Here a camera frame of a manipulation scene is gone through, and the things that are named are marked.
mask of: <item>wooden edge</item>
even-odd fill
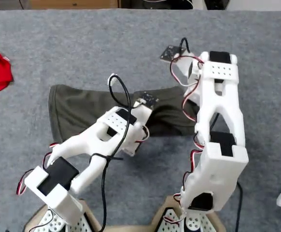
[[[98,220],[94,217],[92,211],[89,209],[88,205],[85,201],[80,200],[82,205],[84,206],[85,213],[93,227],[93,229],[97,232],[101,229],[101,225]],[[159,221],[164,213],[165,208],[171,207],[174,209],[175,213],[180,216],[181,209],[179,204],[173,199],[173,196],[168,196],[163,205],[159,208],[157,213],[155,214],[151,225],[143,225],[143,226],[136,226],[136,225],[129,225],[129,226],[107,226],[105,232],[154,232],[156,227],[159,224]],[[36,226],[42,217],[44,216],[45,212],[47,211],[47,206],[44,205],[40,208],[35,215],[29,220],[29,222],[25,225],[24,232],[28,232],[32,227]],[[220,219],[218,218],[216,213],[207,214],[208,219],[214,226],[217,232],[226,232],[226,229]]]

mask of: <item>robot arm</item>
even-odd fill
[[[200,161],[181,189],[184,214],[219,211],[236,188],[248,163],[243,115],[238,100],[237,57],[226,52],[203,52],[200,57],[184,51],[176,62],[188,77],[185,96],[199,106],[195,133],[204,146]],[[199,79],[197,88],[192,85]],[[210,131],[210,119],[219,113],[230,133]]]
[[[134,156],[139,141],[146,137],[143,128],[156,101],[144,93],[135,102],[126,138],[118,151]],[[84,213],[83,206],[69,192],[80,193],[103,172],[106,157],[113,154],[122,140],[127,118],[126,109],[113,107],[84,132],[54,146],[47,168],[44,170],[38,166],[25,178],[26,186],[67,224],[76,224]],[[91,160],[89,166],[79,173],[66,159],[84,153],[90,155]]]

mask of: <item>gray felt surface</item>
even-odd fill
[[[52,142],[50,86],[107,90],[112,72],[130,91],[175,86],[159,55],[183,36],[196,54],[238,55],[250,157],[240,177],[240,231],[281,231],[281,12],[84,10],[0,12],[0,52],[11,59],[15,79],[0,92],[0,232],[21,231],[42,205],[30,191],[17,197],[15,189]],[[150,223],[164,198],[179,190],[192,144],[191,137],[150,138],[137,156],[113,161],[106,179],[108,224]],[[88,157],[71,162],[84,168]],[[100,178],[81,197],[101,221]],[[234,231],[237,205],[235,191],[219,212],[228,231]]]

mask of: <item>green fabric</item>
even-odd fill
[[[131,95],[134,101],[144,91]],[[151,136],[191,135],[194,122],[187,119],[181,110],[183,90],[179,87],[146,90],[159,98],[147,122]],[[116,93],[117,99],[126,102],[124,93]],[[66,85],[51,87],[49,94],[49,117],[55,142],[61,143],[71,136],[83,132],[93,125],[106,111],[116,106],[109,92],[82,90]],[[192,103],[187,103],[186,111],[193,113]]]

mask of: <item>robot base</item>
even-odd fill
[[[48,224],[48,229],[51,232],[98,232],[101,228],[101,225],[96,220],[91,210],[85,203],[85,201],[80,201],[84,208],[85,214],[80,219],[79,225],[73,227],[64,227],[61,224],[60,218],[54,214],[52,226]],[[198,215],[199,218],[191,220],[191,223],[188,223],[188,226],[191,224],[191,227],[195,228],[195,225],[200,225],[198,230],[179,230],[184,226],[184,221],[181,221],[180,226],[177,224],[165,225],[163,220],[164,215],[171,216],[172,219],[178,218],[181,209],[179,204],[173,200],[173,196],[168,196],[164,204],[160,207],[156,215],[154,216],[152,223],[150,225],[144,226],[107,226],[105,232],[226,232],[224,225],[219,220],[218,216],[215,213],[205,215]],[[47,206],[44,205],[40,208],[35,215],[29,220],[29,222],[24,226],[23,232],[28,232],[32,227],[44,224],[51,219],[51,214],[47,211]],[[48,232],[46,227],[39,227],[40,232]]]

